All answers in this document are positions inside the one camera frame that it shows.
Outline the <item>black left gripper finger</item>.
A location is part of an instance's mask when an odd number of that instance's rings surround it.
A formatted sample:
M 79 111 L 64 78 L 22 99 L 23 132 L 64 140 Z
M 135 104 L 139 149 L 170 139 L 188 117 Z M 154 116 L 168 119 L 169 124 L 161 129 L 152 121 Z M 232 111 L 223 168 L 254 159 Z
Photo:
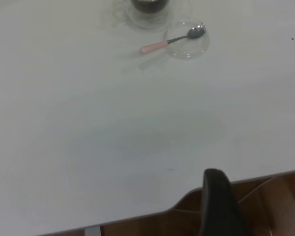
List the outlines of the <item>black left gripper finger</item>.
M 204 171 L 201 236 L 247 236 L 248 224 L 225 173 Z

